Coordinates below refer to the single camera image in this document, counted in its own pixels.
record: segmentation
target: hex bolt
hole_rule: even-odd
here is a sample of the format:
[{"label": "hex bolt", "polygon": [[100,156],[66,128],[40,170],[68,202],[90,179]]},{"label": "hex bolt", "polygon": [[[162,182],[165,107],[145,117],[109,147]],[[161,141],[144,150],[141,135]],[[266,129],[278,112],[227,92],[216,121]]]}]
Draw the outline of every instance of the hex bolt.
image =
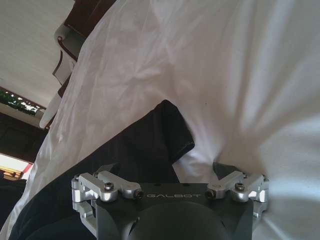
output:
[{"label": "hex bolt", "polygon": [[142,199],[144,197],[145,193],[141,190],[136,190],[134,192],[134,198],[135,199]]},{"label": "hex bolt", "polygon": [[245,185],[241,182],[237,182],[234,185],[235,190],[237,190],[238,192],[243,192],[245,190]]},{"label": "hex bolt", "polygon": [[214,190],[208,189],[208,191],[206,191],[204,195],[208,200],[216,199],[216,191]]},{"label": "hex bolt", "polygon": [[107,191],[111,191],[112,189],[114,189],[114,184],[112,182],[107,182],[104,184],[104,189]]}]

